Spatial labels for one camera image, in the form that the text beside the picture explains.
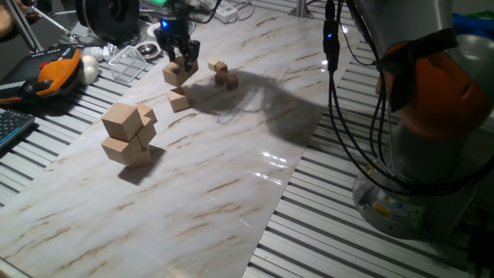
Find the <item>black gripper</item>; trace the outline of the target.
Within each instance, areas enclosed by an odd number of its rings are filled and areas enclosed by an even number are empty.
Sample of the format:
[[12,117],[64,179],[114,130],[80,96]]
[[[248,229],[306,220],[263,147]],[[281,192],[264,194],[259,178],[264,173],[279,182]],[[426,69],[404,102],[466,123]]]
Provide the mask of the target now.
[[165,49],[170,62],[174,62],[184,49],[184,68],[189,72],[199,56],[200,42],[190,40],[187,19],[159,19],[159,27],[154,31],[158,45]]

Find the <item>person's left hand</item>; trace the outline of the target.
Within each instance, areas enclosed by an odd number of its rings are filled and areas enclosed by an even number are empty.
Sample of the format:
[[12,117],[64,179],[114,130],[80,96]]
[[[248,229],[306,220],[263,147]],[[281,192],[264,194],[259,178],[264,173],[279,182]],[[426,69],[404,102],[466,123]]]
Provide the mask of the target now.
[[[21,0],[16,0],[18,7],[24,12],[25,18],[30,25],[36,23],[39,17],[34,12],[29,12],[29,7]],[[19,35],[15,27],[15,20],[7,10],[6,4],[1,4],[1,42],[8,42]]]

